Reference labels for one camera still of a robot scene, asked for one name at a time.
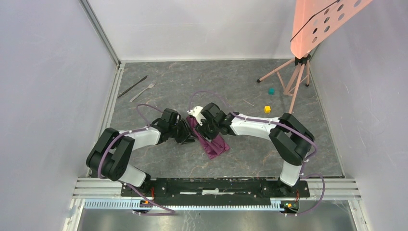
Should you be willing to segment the purple cloth napkin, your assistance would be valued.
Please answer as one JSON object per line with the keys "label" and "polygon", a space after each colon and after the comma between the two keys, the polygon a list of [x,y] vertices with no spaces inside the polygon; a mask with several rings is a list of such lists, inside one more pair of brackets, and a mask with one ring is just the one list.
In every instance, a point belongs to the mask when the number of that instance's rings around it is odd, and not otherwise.
{"label": "purple cloth napkin", "polygon": [[188,116],[186,118],[188,125],[193,130],[194,134],[197,136],[198,141],[201,144],[201,147],[206,152],[209,159],[214,159],[221,154],[230,150],[230,146],[225,142],[225,140],[220,136],[217,135],[211,141],[206,140],[196,129],[195,127],[198,125],[196,119],[192,116]]}

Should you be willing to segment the silver fork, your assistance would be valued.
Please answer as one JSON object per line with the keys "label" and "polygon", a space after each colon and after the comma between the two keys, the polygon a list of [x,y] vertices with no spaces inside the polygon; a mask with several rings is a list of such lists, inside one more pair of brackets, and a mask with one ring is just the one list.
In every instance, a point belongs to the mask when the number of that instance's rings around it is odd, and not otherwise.
{"label": "silver fork", "polygon": [[141,92],[139,92],[138,94],[136,94],[135,96],[133,96],[129,102],[132,103],[133,101],[135,101],[138,97],[140,97],[145,91],[153,88],[155,86],[155,84],[157,83],[157,80],[152,81],[145,89],[143,89]]}

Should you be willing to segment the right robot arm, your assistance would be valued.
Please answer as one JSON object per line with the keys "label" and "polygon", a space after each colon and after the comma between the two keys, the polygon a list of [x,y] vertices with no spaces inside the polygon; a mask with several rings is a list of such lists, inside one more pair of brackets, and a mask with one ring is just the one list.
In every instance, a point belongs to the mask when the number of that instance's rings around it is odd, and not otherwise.
{"label": "right robot arm", "polygon": [[197,121],[194,129],[207,141],[214,140],[220,134],[270,140],[283,159],[279,193],[291,196],[297,191],[303,163],[314,147],[314,136],[292,114],[284,113],[274,118],[260,118],[238,112],[226,114],[215,103],[205,107],[196,106],[188,114]]}

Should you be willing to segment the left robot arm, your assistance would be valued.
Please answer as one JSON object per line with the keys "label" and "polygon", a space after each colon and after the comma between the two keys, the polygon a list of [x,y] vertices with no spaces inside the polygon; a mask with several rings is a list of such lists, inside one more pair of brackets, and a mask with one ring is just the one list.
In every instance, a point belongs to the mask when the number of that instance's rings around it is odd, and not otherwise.
{"label": "left robot arm", "polygon": [[139,196],[146,196],[151,191],[150,175],[129,163],[132,152],[168,139],[185,144],[196,138],[187,120],[177,111],[167,108],[160,118],[143,128],[124,131],[105,129],[88,155],[86,165],[99,178],[130,184]]}

